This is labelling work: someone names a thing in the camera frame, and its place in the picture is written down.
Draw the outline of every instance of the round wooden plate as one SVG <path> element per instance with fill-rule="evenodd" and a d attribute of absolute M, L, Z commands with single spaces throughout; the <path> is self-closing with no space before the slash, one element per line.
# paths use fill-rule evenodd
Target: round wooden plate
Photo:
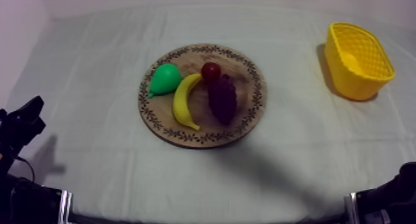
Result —
<path fill-rule="evenodd" d="M 148 98 L 150 82 L 160 65 L 172 63 L 178 66 L 182 78 L 200 73 L 205 62 L 221 66 L 222 74 L 228 74 L 236 87 L 237 108 L 229 126 L 221 125 L 208 105 L 207 87 L 202 80 L 189 95 L 188 107 L 194 122 L 201 127 L 195 131 L 182 126 L 173 117 L 174 93 Z M 139 111 L 147 127 L 163 140 L 180 147 L 219 147 L 243 137 L 260 121 L 266 107 L 267 89 L 259 69 L 245 55 L 233 49 L 198 44 L 173 50 L 145 73 L 139 89 Z"/>

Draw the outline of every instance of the yellow banana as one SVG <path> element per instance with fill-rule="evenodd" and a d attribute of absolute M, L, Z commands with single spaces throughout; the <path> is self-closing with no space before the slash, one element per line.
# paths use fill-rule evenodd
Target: yellow banana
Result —
<path fill-rule="evenodd" d="M 188 75 L 179 84 L 175 96 L 173 97 L 173 115 L 176 120 L 182 125 L 191 127 L 196 131 L 198 131 L 200 127 L 194 123 L 191 113 L 188 110 L 188 95 L 201 79 L 202 76 L 199 73 Z"/>

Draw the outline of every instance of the white tablecloth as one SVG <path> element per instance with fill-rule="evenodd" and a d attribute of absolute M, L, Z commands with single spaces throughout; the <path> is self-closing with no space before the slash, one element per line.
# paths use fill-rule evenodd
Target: white tablecloth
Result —
<path fill-rule="evenodd" d="M 375 100 L 329 91 L 322 49 L 333 21 L 376 33 L 396 78 Z M 263 119 L 236 146 L 176 148 L 137 109 L 161 55 L 193 43 L 241 51 L 266 78 Z M 256 6 L 152 6 L 55 21 L 7 109 L 41 95 L 47 123 L 23 149 L 37 182 L 89 215 L 175 223 L 291 222 L 334 213 L 349 192 L 416 160 L 416 33 L 367 20 Z M 30 176 L 25 166 L 14 173 Z"/>

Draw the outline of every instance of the grape bunch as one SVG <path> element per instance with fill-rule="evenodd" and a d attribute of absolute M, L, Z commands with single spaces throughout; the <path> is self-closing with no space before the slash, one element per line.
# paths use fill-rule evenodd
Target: grape bunch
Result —
<path fill-rule="evenodd" d="M 235 86 L 226 74 L 208 86 L 209 107 L 212 114 L 223 125 L 229 125 L 237 107 Z"/>

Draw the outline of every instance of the yellow basket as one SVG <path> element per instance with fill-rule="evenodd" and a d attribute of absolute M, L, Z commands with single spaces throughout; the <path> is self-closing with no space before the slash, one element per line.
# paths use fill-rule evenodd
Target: yellow basket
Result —
<path fill-rule="evenodd" d="M 325 57 L 335 88 L 354 100 L 371 98 L 395 76 L 377 38 L 352 24 L 331 24 Z"/>

